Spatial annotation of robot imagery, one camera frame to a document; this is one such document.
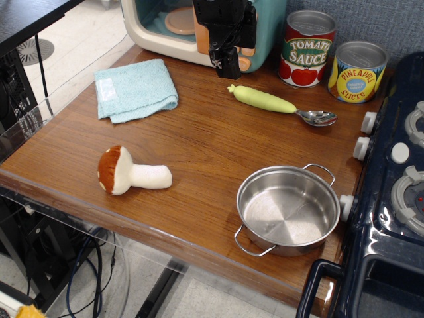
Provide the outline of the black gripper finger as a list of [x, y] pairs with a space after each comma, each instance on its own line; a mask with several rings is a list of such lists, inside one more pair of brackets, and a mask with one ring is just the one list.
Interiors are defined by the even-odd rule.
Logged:
[[210, 49], [209, 57], [211, 64], [220, 78], [224, 77], [224, 57], [221, 49]]
[[225, 51], [223, 58], [223, 77], [237, 80], [241, 77], [239, 55], [235, 47]]

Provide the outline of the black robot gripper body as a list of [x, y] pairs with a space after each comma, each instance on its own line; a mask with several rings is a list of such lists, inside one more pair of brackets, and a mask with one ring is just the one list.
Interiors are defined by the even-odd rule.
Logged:
[[256, 46], [257, 14], [251, 1], [194, 1], [197, 22], [209, 32], [210, 50]]

